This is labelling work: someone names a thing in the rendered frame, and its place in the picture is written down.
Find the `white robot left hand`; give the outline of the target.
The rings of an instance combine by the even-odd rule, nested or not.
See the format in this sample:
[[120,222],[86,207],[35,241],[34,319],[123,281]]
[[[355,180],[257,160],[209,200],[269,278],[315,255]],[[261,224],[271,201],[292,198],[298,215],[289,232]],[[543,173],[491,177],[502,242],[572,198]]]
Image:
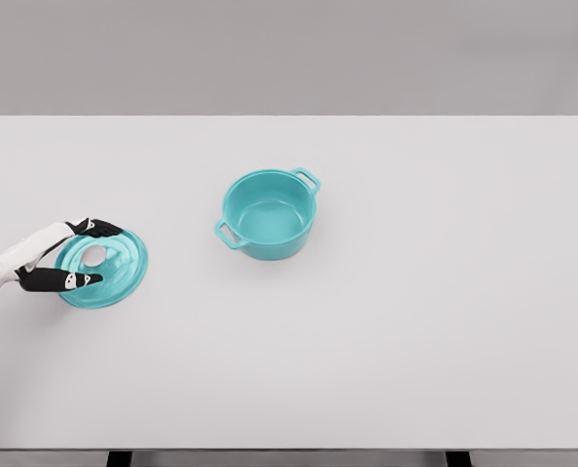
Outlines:
[[103,280],[100,274],[83,274],[66,269],[39,268],[50,252],[76,236],[110,237],[124,230],[109,222],[84,218],[56,222],[31,234],[0,254],[0,267],[6,279],[17,281],[26,292],[68,292]]

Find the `teal pot lid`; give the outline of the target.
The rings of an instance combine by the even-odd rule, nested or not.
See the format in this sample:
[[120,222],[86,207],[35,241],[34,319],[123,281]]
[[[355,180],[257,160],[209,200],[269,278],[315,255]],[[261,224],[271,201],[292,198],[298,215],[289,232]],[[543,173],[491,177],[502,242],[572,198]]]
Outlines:
[[[83,261],[90,247],[102,247],[105,259],[97,266]],[[141,283],[148,266],[148,252],[142,239],[123,230],[120,234],[94,238],[76,236],[67,242],[55,258],[54,266],[84,274],[100,274],[103,280],[59,296],[68,304],[85,309],[114,305],[129,296]]]

